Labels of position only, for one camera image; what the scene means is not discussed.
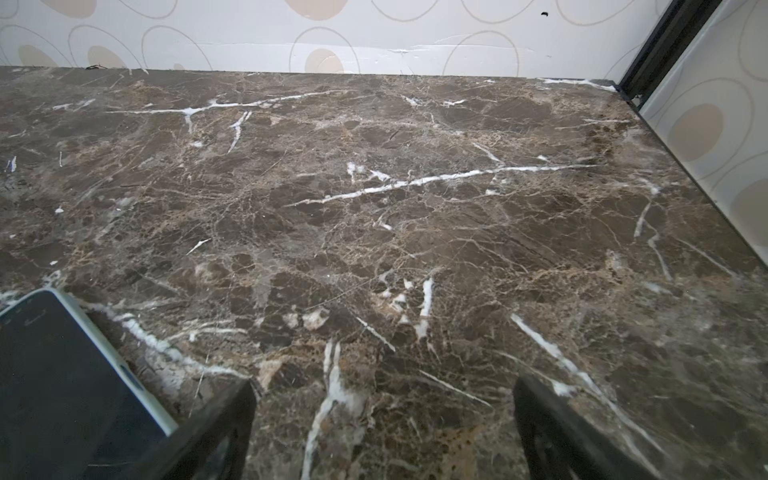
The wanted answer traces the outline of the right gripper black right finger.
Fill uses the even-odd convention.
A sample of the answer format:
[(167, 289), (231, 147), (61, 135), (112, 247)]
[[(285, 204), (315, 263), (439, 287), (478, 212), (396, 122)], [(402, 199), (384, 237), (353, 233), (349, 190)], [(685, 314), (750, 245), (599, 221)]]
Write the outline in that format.
[(517, 379), (518, 434), (532, 479), (652, 479), (654, 475), (531, 376)]

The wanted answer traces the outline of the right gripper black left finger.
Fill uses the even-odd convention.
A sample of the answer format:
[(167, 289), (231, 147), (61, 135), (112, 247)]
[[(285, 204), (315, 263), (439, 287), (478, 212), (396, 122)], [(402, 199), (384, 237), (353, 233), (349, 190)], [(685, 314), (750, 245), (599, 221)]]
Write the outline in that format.
[(240, 479), (256, 406), (256, 394), (249, 381), (228, 386), (123, 471), (122, 477)]

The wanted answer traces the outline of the black smartphone from case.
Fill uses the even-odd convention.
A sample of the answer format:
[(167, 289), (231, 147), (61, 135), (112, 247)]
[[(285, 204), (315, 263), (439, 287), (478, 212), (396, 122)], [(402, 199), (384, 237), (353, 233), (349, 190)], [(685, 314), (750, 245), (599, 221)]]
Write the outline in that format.
[(1, 476), (114, 479), (167, 438), (52, 296), (1, 319)]

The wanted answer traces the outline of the light blue phone case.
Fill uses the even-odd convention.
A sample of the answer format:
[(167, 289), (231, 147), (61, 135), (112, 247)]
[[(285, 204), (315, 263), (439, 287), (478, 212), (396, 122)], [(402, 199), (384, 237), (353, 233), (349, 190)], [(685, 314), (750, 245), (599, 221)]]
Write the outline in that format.
[(177, 429), (178, 424), (172, 416), (164, 409), (159, 400), (139, 381), (137, 376), (130, 369), (128, 362), (118, 353), (117, 349), (109, 342), (106, 336), (99, 330), (96, 324), (90, 319), (76, 299), (67, 293), (50, 287), (44, 287), (34, 290), (18, 300), (12, 301), (1, 311), (1, 319), (10, 317), (11, 313), (22, 311), (22, 307), (30, 302), (38, 302), (38, 298), (45, 295), (52, 296), (55, 302), (59, 304), (73, 321), (81, 328), (84, 334), (100, 351), (101, 355), (110, 364), (112, 369), (121, 378), (123, 383), (131, 390), (133, 395), (147, 410), (156, 424), (162, 429), (166, 436), (169, 436)]

